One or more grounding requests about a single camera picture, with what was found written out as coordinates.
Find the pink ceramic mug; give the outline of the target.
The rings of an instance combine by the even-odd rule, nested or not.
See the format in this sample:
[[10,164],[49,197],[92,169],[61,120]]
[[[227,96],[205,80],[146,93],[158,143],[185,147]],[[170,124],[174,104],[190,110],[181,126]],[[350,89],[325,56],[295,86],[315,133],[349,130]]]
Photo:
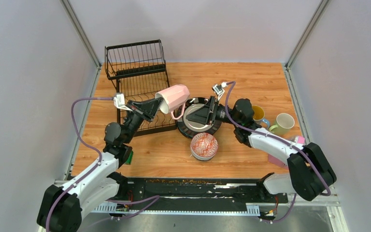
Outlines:
[[[178,120],[184,115],[185,103],[190,96],[187,86],[177,84],[163,89],[155,94],[155,99],[162,98],[159,110],[164,114],[170,114],[173,120]],[[174,110],[182,106],[179,116],[174,115]]]

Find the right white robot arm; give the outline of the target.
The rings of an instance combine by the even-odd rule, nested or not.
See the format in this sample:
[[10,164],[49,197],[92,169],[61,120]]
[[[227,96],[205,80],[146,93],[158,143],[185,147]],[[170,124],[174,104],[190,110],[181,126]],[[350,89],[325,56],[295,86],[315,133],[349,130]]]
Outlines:
[[255,112],[249,99],[238,99],[232,108],[210,98],[191,98],[179,108],[184,110],[178,120],[184,136],[190,138],[197,131],[190,123],[204,126],[206,133],[214,134],[222,123],[234,126],[239,143],[266,152],[288,167],[288,174],[269,173],[260,180],[257,197],[268,202],[278,193],[296,193],[307,201],[319,195],[329,196],[329,187],[337,176],[321,147],[315,143],[302,145],[270,133],[253,119]]

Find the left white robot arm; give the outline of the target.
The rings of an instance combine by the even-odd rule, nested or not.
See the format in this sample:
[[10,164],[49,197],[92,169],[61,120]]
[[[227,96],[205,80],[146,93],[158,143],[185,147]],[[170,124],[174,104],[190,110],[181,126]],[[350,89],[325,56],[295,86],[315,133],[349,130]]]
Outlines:
[[109,198],[122,200],[128,195],[127,178],[117,173],[132,153],[128,143],[146,120],[156,116],[162,97],[146,101],[128,101],[123,124],[111,122],[105,127],[105,148],[95,149],[98,158],[84,171],[62,186],[51,185],[43,195],[37,224],[48,232],[76,232],[83,219]]

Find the blue butterfly mug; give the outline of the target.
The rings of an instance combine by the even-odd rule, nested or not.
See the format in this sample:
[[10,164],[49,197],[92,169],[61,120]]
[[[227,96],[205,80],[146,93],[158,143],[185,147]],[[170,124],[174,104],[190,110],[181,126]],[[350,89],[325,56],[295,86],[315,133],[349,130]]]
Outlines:
[[270,122],[265,118],[265,111],[262,107],[258,105],[252,105],[254,111],[253,120],[260,126],[268,129],[270,127]]

